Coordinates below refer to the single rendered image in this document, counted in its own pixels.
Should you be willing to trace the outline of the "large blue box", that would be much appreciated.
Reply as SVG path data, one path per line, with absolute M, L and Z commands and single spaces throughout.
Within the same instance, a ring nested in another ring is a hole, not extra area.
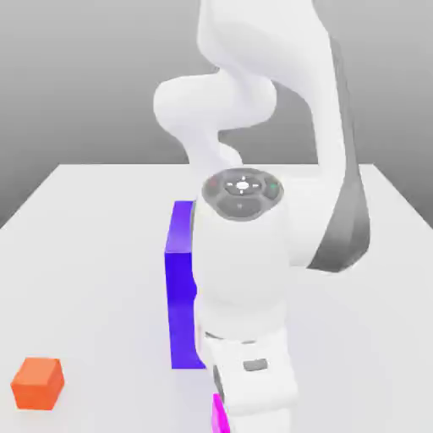
M 197 289 L 192 274 L 190 228 L 193 204 L 189 200 L 174 202 L 164 251 L 171 365 L 175 370 L 205 368 L 195 349 Z

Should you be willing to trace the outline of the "small magenta cube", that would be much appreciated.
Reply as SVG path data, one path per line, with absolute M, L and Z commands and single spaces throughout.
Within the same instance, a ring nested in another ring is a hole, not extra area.
M 212 396 L 211 428 L 212 433 L 230 433 L 225 408 L 218 393 L 214 393 Z

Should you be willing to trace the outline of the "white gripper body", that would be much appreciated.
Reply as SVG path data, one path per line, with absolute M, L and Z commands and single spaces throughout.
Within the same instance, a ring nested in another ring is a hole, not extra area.
M 216 384 L 230 433 L 292 433 L 299 389 L 285 329 L 250 341 L 205 332 L 201 360 Z

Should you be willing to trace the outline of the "small orange cube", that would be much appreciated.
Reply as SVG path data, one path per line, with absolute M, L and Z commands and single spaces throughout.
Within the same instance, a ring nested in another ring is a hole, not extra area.
M 18 409 L 52 410 L 65 384 L 59 359 L 25 358 L 10 386 Z

